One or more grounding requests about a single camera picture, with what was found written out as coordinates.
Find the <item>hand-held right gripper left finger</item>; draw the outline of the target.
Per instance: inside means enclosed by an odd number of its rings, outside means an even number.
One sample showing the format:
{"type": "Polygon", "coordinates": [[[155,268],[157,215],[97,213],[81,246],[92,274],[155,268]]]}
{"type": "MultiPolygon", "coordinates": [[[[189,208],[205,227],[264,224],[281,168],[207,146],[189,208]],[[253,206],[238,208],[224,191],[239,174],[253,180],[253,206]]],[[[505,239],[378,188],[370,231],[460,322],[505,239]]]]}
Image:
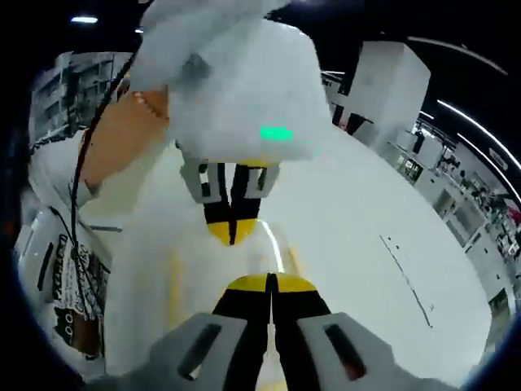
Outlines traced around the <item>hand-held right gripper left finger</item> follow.
{"type": "Polygon", "coordinates": [[[95,390],[253,390],[267,348],[268,275],[236,279],[215,310],[199,313],[152,347],[140,367],[95,390]]]}

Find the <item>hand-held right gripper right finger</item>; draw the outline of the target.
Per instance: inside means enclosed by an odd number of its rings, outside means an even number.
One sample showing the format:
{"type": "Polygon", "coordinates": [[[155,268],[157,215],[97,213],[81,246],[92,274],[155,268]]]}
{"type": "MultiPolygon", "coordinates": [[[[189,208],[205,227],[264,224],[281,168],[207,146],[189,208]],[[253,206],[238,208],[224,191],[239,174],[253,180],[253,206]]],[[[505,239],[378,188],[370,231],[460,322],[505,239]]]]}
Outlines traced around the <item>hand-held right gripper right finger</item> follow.
{"type": "Polygon", "coordinates": [[[275,346],[290,390],[450,390],[400,367],[392,347],[343,312],[332,312],[308,280],[270,276],[275,346]]]}

